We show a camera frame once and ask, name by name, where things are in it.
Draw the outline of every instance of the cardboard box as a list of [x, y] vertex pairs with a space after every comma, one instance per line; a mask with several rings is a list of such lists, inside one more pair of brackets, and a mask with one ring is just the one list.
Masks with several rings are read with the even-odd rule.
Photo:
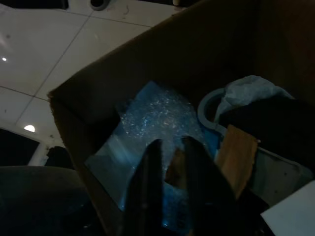
[[149, 81], [197, 106], [255, 74], [315, 104], [315, 6], [305, 0], [204, 0], [82, 69], [49, 94], [55, 122], [108, 235], [122, 213], [84, 161], [119, 122], [114, 105]]

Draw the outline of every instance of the white tile floor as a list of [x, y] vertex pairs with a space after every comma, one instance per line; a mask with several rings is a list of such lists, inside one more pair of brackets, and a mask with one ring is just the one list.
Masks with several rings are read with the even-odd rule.
[[60, 143], [46, 94], [84, 66], [181, 11], [138, 0], [112, 0], [101, 12], [93, 11], [88, 0], [69, 0], [69, 5], [68, 10], [17, 10], [0, 4], [2, 128], [31, 124], [39, 137]]

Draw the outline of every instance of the bubble wrap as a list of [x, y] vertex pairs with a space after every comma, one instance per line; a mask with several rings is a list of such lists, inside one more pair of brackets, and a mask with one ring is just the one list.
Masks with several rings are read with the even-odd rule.
[[189, 135], [204, 143], [196, 112], [177, 92], [147, 83], [125, 112], [118, 111], [136, 152], [144, 152], [155, 139], [162, 139], [163, 170], [167, 170], [181, 138]]

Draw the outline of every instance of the dark cloth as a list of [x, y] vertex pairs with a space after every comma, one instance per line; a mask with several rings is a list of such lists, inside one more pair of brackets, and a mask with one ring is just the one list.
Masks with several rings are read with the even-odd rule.
[[315, 173], [315, 109], [299, 101], [274, 96], [228, 111], [220, 124], [232, 124], [261, 140], [259, 144]]
[[69, 7], [68, 0], [0, 0], [1, 4], [12, 8], [61, 8]]

